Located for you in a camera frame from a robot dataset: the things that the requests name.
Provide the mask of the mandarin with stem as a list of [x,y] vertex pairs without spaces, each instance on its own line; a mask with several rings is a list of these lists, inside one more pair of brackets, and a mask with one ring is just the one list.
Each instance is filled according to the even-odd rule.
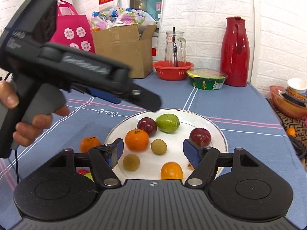
[[100,140],[96,136],[87,136],[81,140],[79,148],[81,153],[87,153],[91,148],[101,146]]

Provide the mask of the small green jujube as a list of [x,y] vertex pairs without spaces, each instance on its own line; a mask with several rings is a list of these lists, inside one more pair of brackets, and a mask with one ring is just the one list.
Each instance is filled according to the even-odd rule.
[[86,173],[84,176],[89,178],[92,182],[94,181],[94,179],[93,179],[93,177],[92,177],[90,172]]

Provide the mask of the red cherry tomato fruit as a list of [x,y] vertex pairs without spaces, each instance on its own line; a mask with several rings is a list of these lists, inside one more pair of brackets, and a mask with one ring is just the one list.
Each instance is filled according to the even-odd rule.
[[81,174],[81,175],[83,175],[83,176],[85,176],[86,174],[89,173],[89,171],[88,171],[88,170],[85,170],[85,169],[78,169],[78,170],[77,170],[77,173],[78,173],[78,174]]

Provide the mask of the dark red plum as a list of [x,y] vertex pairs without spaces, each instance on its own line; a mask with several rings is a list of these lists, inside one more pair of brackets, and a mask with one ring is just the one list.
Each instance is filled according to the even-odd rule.
[[200,147],[207,147],[211,143],[211,134],[205,128],[195,128],[191,131],[189,139]]
[[149,136],[153,136],[158,129],[156,122],[149,117],[140,119],[137,123],[137,128],[147,132]]

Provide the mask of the brown longan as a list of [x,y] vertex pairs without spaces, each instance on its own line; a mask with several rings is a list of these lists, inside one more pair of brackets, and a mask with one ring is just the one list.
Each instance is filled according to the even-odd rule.
[[163,155],[167,151],[166,143],[161,139],[156,139],[151,143],[151,150],[156,155]]
[[140,159],[135,154],[129,154],[123,159],[123,167],[127,171],[135,171],[139,168]]

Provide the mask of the yellow orange kumquat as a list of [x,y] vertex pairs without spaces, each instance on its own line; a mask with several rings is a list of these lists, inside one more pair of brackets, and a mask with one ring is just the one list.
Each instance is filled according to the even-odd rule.
[[183,171],[178,163],[168,162],[162,166],[160,176],[163,180],[181,180],[183,178]]

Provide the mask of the orange mandarin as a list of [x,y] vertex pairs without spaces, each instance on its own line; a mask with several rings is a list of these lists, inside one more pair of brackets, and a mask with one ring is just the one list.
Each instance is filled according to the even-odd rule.
[[130,151],[144,151],[149,143],[149,135],[141,129],[129,131],[125,137],[125,144]]

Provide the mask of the large green jujube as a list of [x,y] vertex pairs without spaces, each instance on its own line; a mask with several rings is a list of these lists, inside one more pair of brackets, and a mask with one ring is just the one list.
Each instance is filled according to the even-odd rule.
[[179,118],[174,114],[163,114],[156,118],[157,127],[166,133],[174,133],[180,126]]

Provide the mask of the pink tote bag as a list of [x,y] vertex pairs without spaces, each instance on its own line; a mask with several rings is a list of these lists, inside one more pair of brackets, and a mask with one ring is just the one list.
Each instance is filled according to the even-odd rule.
[[95,53],[92,31],[86,15],[78,14],[72,4],[63,0],[58,1],[56,30],[50,42]]

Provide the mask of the cardboard box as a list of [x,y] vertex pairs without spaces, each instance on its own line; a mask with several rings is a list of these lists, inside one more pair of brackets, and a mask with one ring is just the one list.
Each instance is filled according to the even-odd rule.
[[152,38],[156,25],[145,27],[142,35],[136,25],[93,31],[95,53],[131,68],[131,78],[145,78],[153,71]]

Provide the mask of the black straw in pitcher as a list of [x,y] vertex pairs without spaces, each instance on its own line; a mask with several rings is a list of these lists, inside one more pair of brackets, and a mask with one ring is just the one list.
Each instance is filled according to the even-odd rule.
[[176,31],[175,31],[175,27],[172,27],[173,29],[173,63],[174,63],[174,67],[178,67],[178,58],[177,58],[177,44],[175,41],[175,37],[176,37]]

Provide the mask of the blue checked tablecloth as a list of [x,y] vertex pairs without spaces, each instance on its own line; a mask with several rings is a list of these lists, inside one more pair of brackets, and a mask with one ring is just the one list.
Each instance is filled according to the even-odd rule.
[[[154,74],[137,83],[157,93],[164,108],[208,118],[221,129],[230,151],[244,148],[283,177],[294,191],[287,217],[297,227],[306,226],[306,172],[268,101],[253,86],[224,85],[207,91],[194,88],[187,80],[164,81]],[[78,150],[86,136],[104,141],[115,125],[142,111],[126,102],[111,104],[77,91],[67,93],[66,99],[69,116],[54,116],[50,130],[32,146],[19,147],[17,154],[1,161],[1,226],[5,229],[20,221],[12,199],[16,177],[26,177],[64,148]]]

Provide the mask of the small orange on side table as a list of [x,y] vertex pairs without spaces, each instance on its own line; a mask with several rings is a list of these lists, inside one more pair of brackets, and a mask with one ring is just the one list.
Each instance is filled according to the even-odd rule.
[[287,133],[288,136],[292,136],[292,137],[295,137],[295,135],[296,135],[296,131],[295,131],[294,128],[288,128],[286,130],[286,133]]

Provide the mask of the orange bowl stack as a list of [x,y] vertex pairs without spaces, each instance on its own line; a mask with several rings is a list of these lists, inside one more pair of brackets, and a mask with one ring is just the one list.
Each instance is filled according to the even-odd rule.
[[270,93],[273,100],[273,104],[277,109],[285,116],[295,119],[302,119],[306,117],[306,107],[297,105],[287,100],[282,96],[285,88],[282,86],[271,85]]

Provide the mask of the red thermos jug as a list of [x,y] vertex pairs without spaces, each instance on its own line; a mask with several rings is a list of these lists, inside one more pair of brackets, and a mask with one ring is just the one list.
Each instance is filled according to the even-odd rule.
[[247,85],[250,47],[246,21],[241,17],[226,18],[226,31],[221,48],[220,69],[227,74],[225,84],[234,87]]

